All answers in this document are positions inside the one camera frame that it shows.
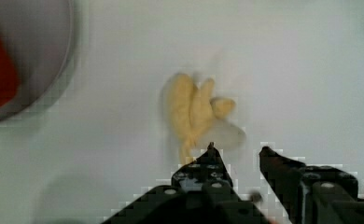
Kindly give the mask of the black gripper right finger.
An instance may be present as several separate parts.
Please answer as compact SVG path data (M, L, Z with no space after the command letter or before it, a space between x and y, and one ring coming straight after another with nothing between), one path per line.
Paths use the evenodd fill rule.
M259 153L259 168L292 224L364 224L364 198L353 175L294 161L270 147Z

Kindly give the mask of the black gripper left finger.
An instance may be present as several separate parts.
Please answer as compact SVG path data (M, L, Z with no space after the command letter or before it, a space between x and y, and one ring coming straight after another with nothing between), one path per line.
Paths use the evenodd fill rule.
M255 204L241 199L213 143L157 186L102 224L271 224Z

